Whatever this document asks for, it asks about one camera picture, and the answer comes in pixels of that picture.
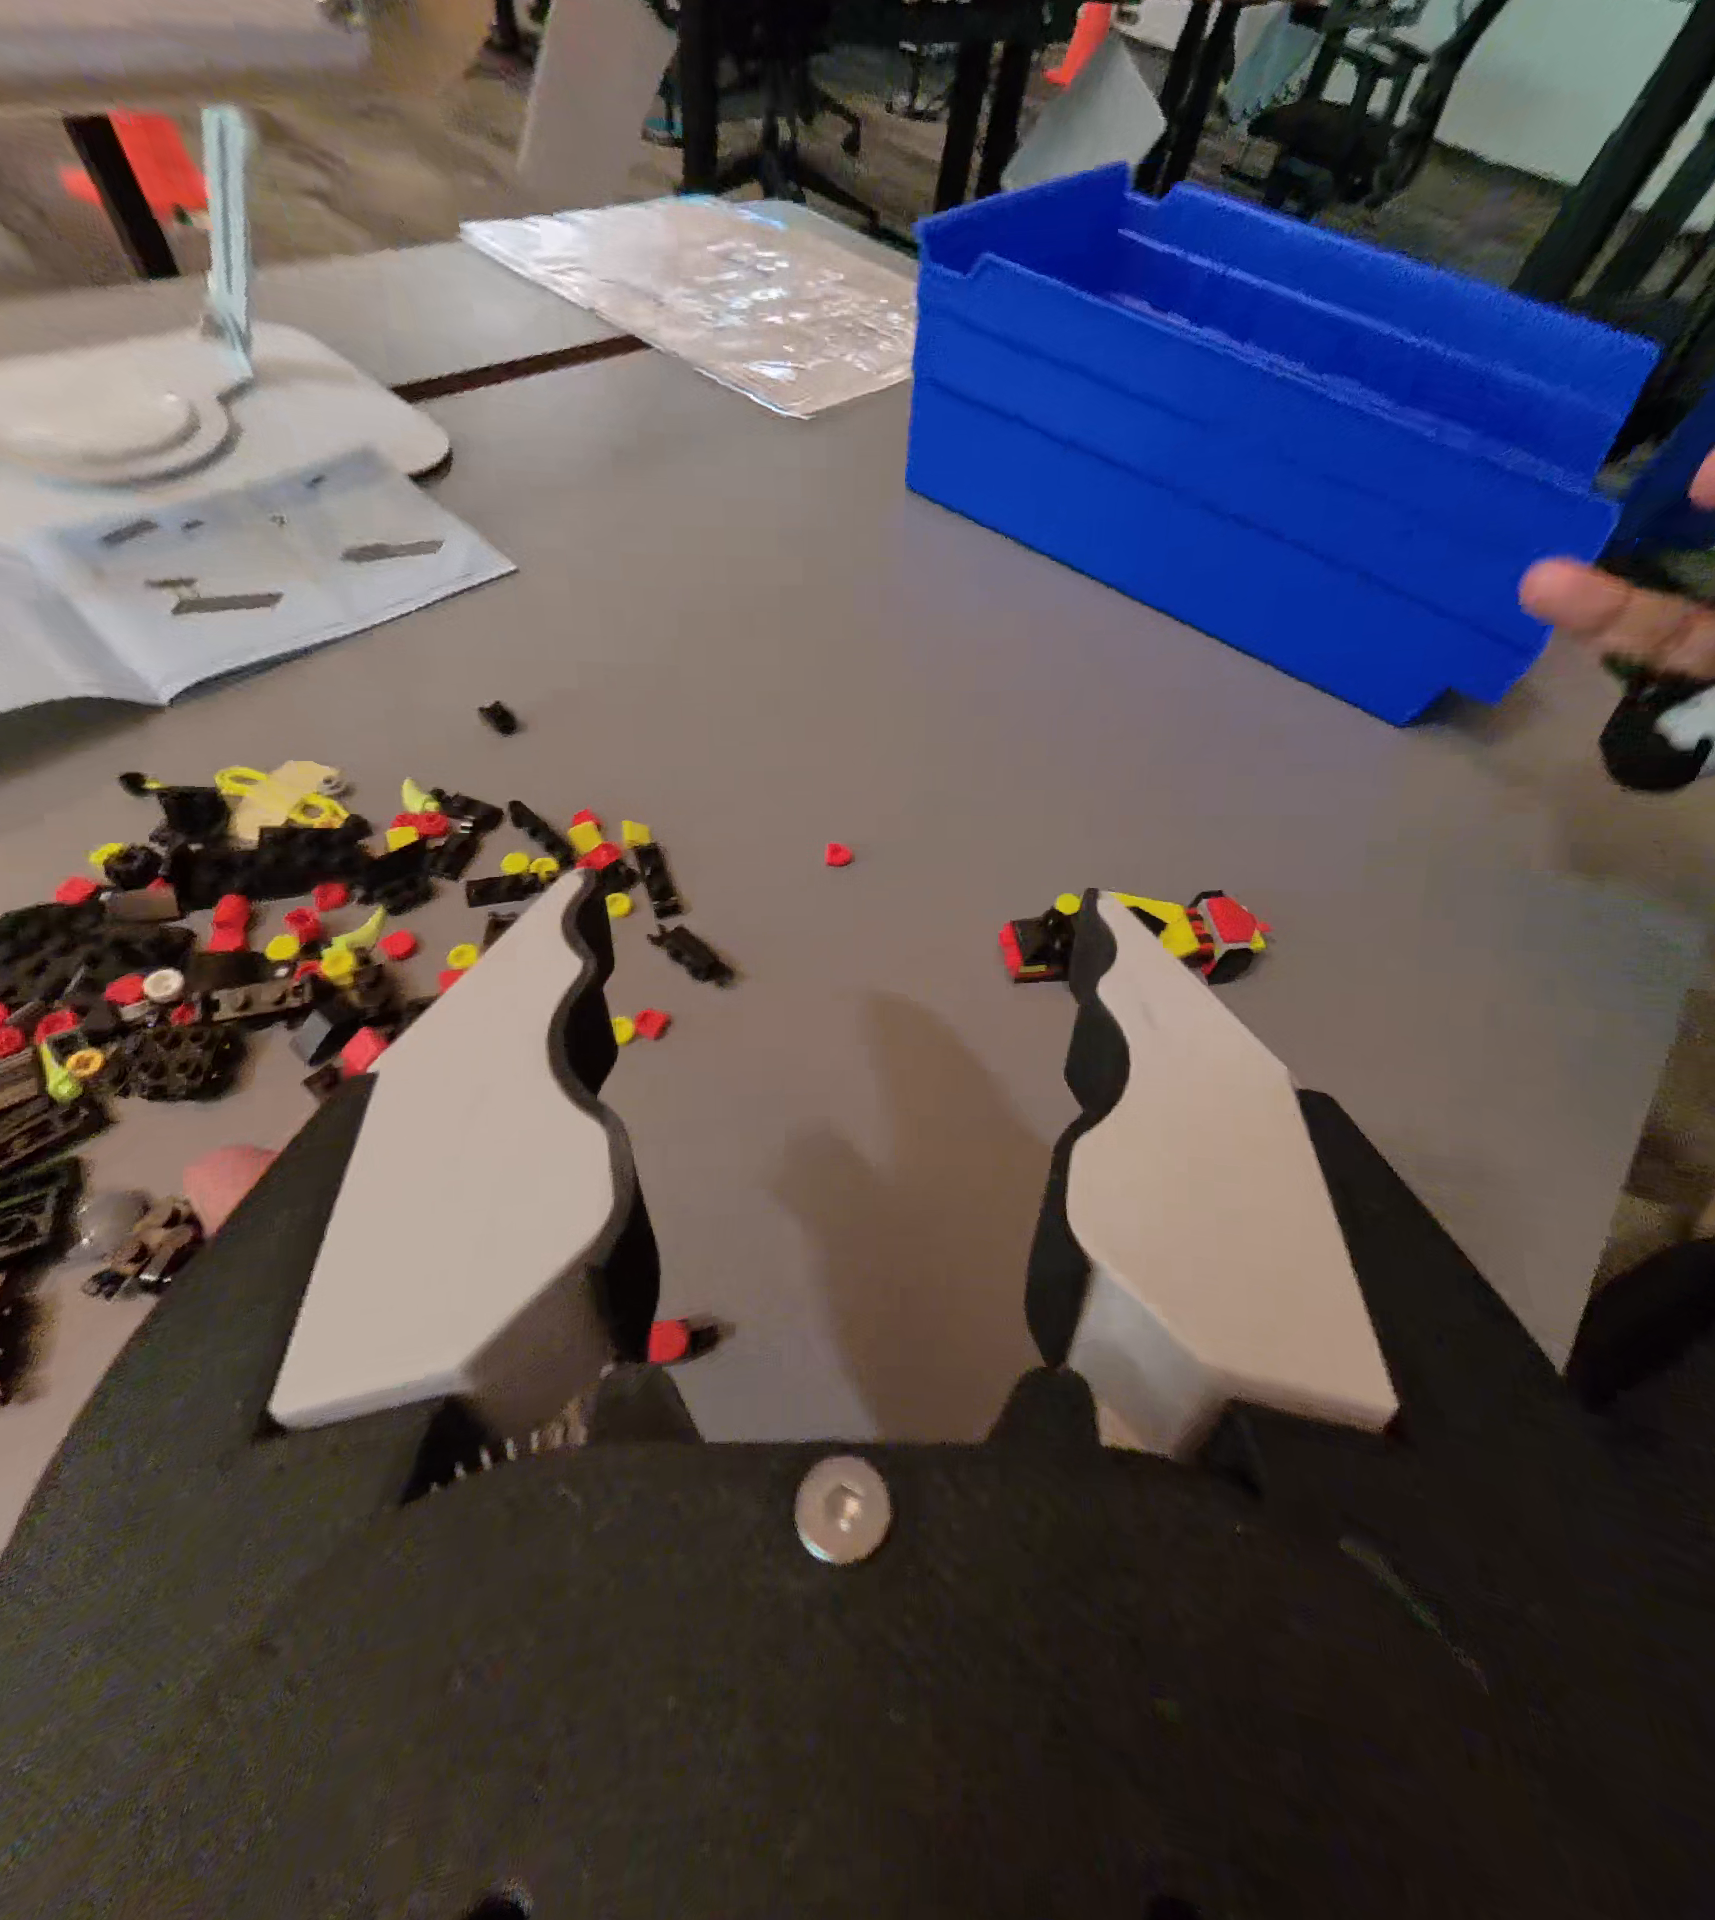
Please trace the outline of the clear plastic bag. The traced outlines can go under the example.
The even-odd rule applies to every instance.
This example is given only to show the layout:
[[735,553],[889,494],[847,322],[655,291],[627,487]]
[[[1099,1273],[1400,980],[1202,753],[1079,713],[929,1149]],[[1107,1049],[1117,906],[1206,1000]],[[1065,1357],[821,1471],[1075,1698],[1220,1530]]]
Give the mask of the clear plastic bag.
[[657,197],[473,220],[485,260],[785,420],[905,384],[909,260],[799,206]]

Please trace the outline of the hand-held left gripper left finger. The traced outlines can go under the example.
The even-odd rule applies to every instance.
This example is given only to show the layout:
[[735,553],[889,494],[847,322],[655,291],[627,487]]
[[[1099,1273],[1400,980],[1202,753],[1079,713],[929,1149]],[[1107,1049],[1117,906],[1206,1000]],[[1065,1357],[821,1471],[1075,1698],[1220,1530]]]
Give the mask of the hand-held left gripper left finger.
[[643,1357],[659,1252],[603,1098],[611,966],[599,881],[561,875],[363,1073],[279,1427],[455,1404],[521,1443]]

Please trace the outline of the lego instruction booklet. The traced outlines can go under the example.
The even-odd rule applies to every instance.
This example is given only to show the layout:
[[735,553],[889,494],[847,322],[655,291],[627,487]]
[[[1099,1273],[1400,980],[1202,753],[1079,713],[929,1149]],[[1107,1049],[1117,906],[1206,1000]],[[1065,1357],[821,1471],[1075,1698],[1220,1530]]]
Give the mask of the lego instruction booklet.
[[167,707],[513,569],[369,449],[0,538],[0,718]]

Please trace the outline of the black office chair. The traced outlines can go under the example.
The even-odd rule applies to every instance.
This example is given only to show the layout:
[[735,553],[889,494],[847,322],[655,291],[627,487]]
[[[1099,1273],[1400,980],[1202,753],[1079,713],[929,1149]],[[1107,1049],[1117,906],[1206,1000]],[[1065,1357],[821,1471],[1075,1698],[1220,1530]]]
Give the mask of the black office chair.
[[1396,193],[1396,123],[1422,60],[1400,41],[1324,44],[1298,91],[1250,123],[1274,149],[1258,202],[1310,222],[1330,204],[1372,207]]

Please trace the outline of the black frame table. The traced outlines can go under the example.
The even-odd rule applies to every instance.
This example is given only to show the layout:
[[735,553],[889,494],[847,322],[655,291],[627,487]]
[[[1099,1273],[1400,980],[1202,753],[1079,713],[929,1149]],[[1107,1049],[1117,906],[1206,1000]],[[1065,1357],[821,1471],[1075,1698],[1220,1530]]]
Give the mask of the black frame table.
[[[679,190],[723,197],[753,187],[765,200],[819,197],[863,220],[871,237],[909,245],[853,187],[799,146],[819,106],[813,61],[835,48],[949,50],[953,70],[931,207],[949,212],[999,190],[1039,53],[1075,21],[1071,1],[679,1],[651,4],[673,30]],[[757,139],[721,156],[725,68],[747,70]]]

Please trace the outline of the yellow red lego car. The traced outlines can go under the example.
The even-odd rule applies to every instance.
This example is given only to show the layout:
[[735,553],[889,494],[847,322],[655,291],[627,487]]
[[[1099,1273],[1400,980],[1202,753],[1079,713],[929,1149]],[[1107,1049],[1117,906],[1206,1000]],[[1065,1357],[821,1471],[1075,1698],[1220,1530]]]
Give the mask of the yellow red lego car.
[[[1220,890],[1198,892],[1188,901],[1131,892],[1115,900],[1164,952],[1212,986],[1242,977],[1268,943],[1270,926]],[[999,928],[999,957],[1013,984],[1067,980],[1081,904],[1081,893],[1061,892],[1041,911]]]

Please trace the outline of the person's left hand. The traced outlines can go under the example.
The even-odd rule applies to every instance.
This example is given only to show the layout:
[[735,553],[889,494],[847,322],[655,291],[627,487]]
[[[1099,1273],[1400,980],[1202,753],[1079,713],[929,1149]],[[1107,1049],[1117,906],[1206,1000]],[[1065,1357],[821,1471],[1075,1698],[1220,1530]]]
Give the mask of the person's left hand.
[[183,1168],[179,1192],[203,1238],[221,1229],[277,1158],[279,1152],[271,1148],[233,1143],[213,1148]]

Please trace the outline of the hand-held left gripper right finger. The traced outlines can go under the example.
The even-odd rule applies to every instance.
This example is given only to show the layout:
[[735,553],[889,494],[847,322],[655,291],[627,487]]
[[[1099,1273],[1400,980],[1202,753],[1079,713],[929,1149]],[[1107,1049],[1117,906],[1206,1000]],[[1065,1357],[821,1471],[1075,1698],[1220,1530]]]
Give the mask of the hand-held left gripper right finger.
[[1382,1436],[1396,1393],[1288,1069],[1119,893],[1071,914],[1075,1114],[1023,1309],[1099,1440],[1182,1460],[1234,1408]]

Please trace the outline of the pile of lego pieces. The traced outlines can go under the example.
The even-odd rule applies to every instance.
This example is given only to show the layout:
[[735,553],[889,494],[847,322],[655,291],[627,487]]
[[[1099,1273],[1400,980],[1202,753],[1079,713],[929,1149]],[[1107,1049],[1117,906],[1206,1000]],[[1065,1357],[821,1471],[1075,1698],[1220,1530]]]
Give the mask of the pile of lego pieces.
[[263,1034],[293,1043],[315,1102],[363,1078],[435,1002],[409,989],[409,917],[441,892],[481,923],[441,956],[439,996],[573,872],[599,881],[613,920],[645,906],[651,948],[679,971],[733,981],[635,820],[609,830],[579,809],[555,825],[519,800],[405,780],[373,825],[341,771],[311,761],[119,781],[155,804],[149,833],[99,846],[49,897],[0,915],[0,1406],[45,1273],[69,1263],[89,1297],[155,1297],[205,1242],[181,1192],[97,1185],[101,1135],[139,1108],[227,1098]]

